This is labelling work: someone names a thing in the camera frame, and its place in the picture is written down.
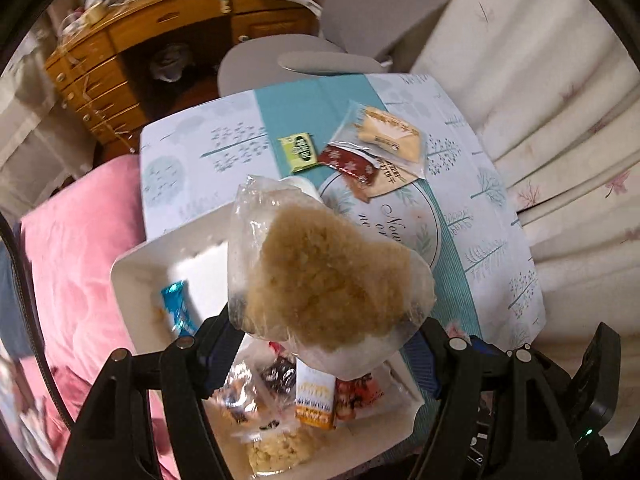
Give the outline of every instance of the white tray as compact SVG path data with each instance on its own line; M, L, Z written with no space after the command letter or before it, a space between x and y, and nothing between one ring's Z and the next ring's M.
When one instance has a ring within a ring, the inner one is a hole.
M192 314L200 322L216 316L226 305L226 234L231 209L231 204L223 206L145 242L113 264L111 282L137 353L161 351L172 341L160 295L160 290L171 283L188 280ZM352 422L348 428L330 432L326 448L310 462L278 475L278 480L332 478L412 434L422 396L399 352L389 362L414 400L402 410ZM248 480L251 469L242 445L228 435L231 428L215 410L206 402L205 406L229 471L237 480Z

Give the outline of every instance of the yellow-green wrapper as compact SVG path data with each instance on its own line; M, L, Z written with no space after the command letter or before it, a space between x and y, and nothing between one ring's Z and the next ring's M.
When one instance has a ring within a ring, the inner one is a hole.
M316 150L309 134L295 134L278 140L287 157L291 173L306 170L318 164Z

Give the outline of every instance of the chair backrest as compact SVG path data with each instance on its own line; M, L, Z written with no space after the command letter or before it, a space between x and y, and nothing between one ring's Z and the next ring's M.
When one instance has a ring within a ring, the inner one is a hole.
M349 54L381 59L448 0L326 0L321 30Z

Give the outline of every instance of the curtain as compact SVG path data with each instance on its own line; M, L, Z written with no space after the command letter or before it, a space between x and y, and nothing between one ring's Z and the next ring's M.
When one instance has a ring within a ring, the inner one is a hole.
M16 221L68 177L92 168L95 141L64 109L44 62L56 46L47 16L23 39L0 76L0 209Z
M600 321L622 336L602 432L618 450L640 412L638 70L588 0L451 0L412 72L449 93L519 211L547 312L537 348L573 373Z

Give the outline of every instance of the table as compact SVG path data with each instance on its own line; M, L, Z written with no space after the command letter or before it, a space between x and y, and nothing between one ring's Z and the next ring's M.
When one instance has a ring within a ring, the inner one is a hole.
M213 66L242 41L316 28L309 10L282 0L135 0L59 47L46 70L65 105L107 144L164 115L148 63L165 44L187 43L197 63Z
M231 202L248 174L289 175L278 138L308 132L322 150L352 100L386 109L426 133L427 179L365 204L330 168L300 175L338 214L355 222L364 216L369 227L363 228L420 253L436 281L432 315L444 326L455 321L505 350L531 342L545 311L518 216L475 133L427 75L301 80L231 95L146 126L140 153L147 238ZM434 401L426 394L425 401L413 445L434 413Z

